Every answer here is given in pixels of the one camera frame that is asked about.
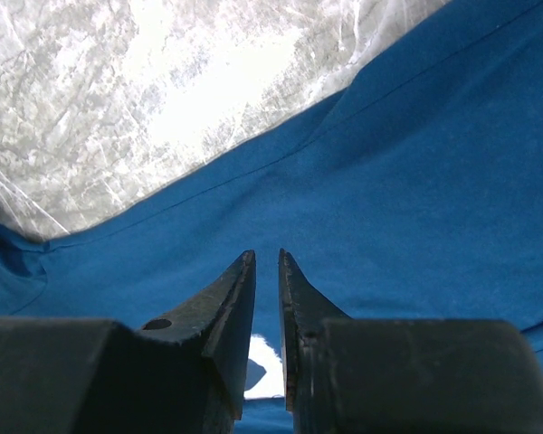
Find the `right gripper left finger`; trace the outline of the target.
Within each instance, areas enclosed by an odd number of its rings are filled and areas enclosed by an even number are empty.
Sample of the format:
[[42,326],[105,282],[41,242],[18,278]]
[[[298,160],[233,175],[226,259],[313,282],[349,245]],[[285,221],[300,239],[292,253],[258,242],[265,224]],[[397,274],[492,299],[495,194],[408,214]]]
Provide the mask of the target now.
[[139,330],[0,316],[0,433],[230,433],[243,414],[256,258]]

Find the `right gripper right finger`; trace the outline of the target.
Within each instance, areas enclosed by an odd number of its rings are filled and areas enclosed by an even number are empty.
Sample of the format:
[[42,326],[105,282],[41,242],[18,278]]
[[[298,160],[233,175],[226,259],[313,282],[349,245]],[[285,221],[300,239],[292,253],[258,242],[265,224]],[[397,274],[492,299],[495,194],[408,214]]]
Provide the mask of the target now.
[[543,433],[543,370],[510,323],[355,319],[279,254],[285,405],[298,433]]

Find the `blue t shirt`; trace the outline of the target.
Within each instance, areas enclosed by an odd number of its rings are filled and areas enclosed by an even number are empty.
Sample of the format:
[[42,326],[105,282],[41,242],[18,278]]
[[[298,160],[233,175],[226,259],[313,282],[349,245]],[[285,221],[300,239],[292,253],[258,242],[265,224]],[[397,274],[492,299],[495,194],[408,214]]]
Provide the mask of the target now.
[[344,90],[92,229],[0,224],[0,316],[138,327],[257,259],[279,350],[278,256],[360,318],[495,318],[543,367],[543,1],[452,1]]

